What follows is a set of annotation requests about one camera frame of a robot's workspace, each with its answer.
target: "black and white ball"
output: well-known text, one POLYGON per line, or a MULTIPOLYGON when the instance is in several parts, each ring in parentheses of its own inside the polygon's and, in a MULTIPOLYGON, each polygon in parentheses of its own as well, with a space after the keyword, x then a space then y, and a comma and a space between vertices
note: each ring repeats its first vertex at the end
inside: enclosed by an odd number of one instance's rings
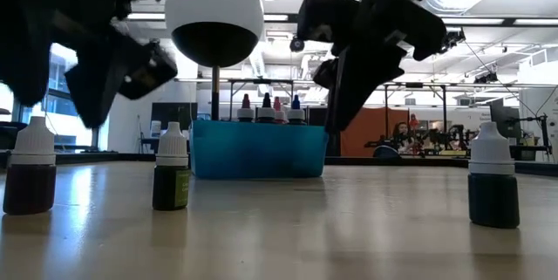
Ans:
POLYGON ((263 31, 260 0, 167 0, 165 14, 178 50, 209 67, 240 63, 263 31))

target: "table surface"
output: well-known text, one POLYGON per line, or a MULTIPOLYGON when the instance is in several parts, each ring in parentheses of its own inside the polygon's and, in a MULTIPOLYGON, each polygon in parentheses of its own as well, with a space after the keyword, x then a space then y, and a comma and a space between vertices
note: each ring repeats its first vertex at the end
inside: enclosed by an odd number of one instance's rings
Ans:
POLYGON ((498 230, 469 222, 466 169, 192 179, 187 210, 155 212, 153 163, 62 166, 51 212, 2 217, 0 279, 556 279, 558 180, 518 180, 521 226, 498 230))

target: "blue plastic tray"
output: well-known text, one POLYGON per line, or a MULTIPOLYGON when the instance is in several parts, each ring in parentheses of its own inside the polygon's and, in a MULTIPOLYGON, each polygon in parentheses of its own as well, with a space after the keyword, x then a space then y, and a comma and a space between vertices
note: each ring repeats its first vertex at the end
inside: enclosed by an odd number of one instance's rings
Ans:
POLYGON ((327 142, 320 126, 196 120, 192 170, 201 179, 318 177, 327 142))

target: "paint bottle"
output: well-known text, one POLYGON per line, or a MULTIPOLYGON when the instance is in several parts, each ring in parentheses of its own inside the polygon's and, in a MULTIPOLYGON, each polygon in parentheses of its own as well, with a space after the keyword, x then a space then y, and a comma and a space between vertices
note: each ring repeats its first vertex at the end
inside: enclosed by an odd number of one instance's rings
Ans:
POLYGON ((514 229, 520 224, 515 165, 509 143, 496 123, 480 125, 471 141, 469 161, 469 218, 482 226, 514 229))
POLYGON ((263 95, 263 105, 258 109, 258 123, 275 123, 276 122, 276 110, 271 107, 271 99, 269 98, 269 93, 266 92, 263 95))
POLYGON ((254 110, 250 108, 250 99, 248 94, 244 94, 244 99, 242 99, 242 108, 236 110, 236 117, 239 122, 252 122, 254 120, 254 110))
POLYGON ((180 132, 179 122, 168 122, 167 132, 159 140, 155 163, 153 209, 184 209, 188 203, 191 171, 187 167, 187 141, 180 132))
POLYGON ((31 117, 17 133, 10 157, 3 196, 3 211, 9 215, 32 215, 48 211, 54 203, 56 155, 54 134, 44 117, 31 117))
POLYGON ((287 120, 285 119, 285 112, 281 108, 281 101, 279 97, 276 97, 273 101, 273 108, 276 110, 276 124, 285 124, 287 120))
POLYGON ((304 110, 300 108, 300 100, 298 95, 295 95, 292 104, 290 105, 290 110, 287 111, 287 119, 289 120, 289 125, 306 125, 304 119, 306 118, 304 110))

